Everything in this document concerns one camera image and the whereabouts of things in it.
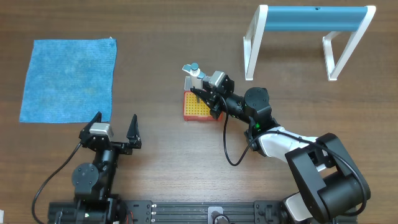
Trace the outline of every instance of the blue bar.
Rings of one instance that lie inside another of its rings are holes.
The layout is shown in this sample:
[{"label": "blue bar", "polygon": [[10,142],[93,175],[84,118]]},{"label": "blue bar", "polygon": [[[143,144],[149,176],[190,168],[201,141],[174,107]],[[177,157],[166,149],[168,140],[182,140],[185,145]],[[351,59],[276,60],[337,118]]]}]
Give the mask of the blue bar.
[{"label": "blue bar", "polygon": [[357,31],[367,7],[268,6],[265,31]]}]

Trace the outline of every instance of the blue towel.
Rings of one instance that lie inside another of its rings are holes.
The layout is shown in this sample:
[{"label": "blue towel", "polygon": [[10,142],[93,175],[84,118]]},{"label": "blue towel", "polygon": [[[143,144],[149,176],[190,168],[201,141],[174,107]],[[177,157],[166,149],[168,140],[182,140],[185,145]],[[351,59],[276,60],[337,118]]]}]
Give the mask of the blue towel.
[{"label": "blue towel", "polygon": [[115,39],[35,40],[19,121],[109,121],[116,51]]}]

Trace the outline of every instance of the wooden table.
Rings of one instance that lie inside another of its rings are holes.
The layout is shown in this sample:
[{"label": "wooden table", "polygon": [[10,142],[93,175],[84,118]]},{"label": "wooden table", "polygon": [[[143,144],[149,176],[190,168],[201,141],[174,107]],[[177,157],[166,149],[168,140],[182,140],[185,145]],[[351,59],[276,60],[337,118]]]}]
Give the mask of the wooden table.
[{"label": "wooden table", "polygon": [[[33,41],[101,39],[118,42],[111,124],[125,140],[138,115],[142,149],[121,156],[113,192],[157,202],[280,200],[297,191],[286,164],[250,152],[231,167],[222,150],[221,122],[185,122],[181,68],[198,62],[226,72],[239,95],[266,87],[273,116],[306,136],[337,134],[368,181],[372,198],[360,223],[396,223],[398,209],[398,2],[267,1],[269,5],[364,6],[376,15],[337,82],[328,82],[324,33],[267,33],[254,82],[244,81],[242,36],[264,1],[1,1],[0,209],[6,223],[32,223],[32,199],[68,157],[85,124],[19,122]],[[342,53],[348,35],[333,41]],[[231,119],[227,141],[234,161],[246,146],[246,125]],[[71,174],[94,153],[80,149],[37,202],[42,220],[52,201],[73,198]]]}]

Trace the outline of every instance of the white frame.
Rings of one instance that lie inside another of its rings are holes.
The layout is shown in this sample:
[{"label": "white frame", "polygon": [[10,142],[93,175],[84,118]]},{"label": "white frame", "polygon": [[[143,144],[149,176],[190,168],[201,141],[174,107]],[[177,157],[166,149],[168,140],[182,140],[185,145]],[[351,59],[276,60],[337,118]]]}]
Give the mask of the white frame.
[{"label": "white frame", "polygon": [[[335,65],[333,58],[333,51],[331,47],[331,40],[336,37],[340,32],[332,31],[322,38],[323,51],[325,53],[326,70],[329,81],[336,81],[341,70],[345,66],[349,57],[353,53],[358,42],[361,40],[363,34],[371,23],[374,13],[376,12],[375,6],[367,6],[368,11],[360,23],[358,30],[351,33],[351,37],[341,54],[340,59]],[[268,13],[268,5],[260,5],[254,13],[253,19],[250,23],[246,35],[243,37],[243,52],[244,52],[244,76],[247,81],[253,81],[254,68],[256,67],[257,56],[259,54],[262,35],[266,28],[266,20]]]}]

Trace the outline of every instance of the yellow grid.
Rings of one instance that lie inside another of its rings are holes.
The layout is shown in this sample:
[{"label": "yellow grid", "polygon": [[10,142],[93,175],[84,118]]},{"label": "yellow grid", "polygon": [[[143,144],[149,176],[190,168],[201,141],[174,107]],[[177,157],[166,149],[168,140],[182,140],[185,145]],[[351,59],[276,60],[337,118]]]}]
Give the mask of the yellow grid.
[{"label": "yellow grid", "polygon": [[202,100],[198,103],[197,96],[192,92],[185,93],[184,105],[185,116],[211,116],[209,107]]}]

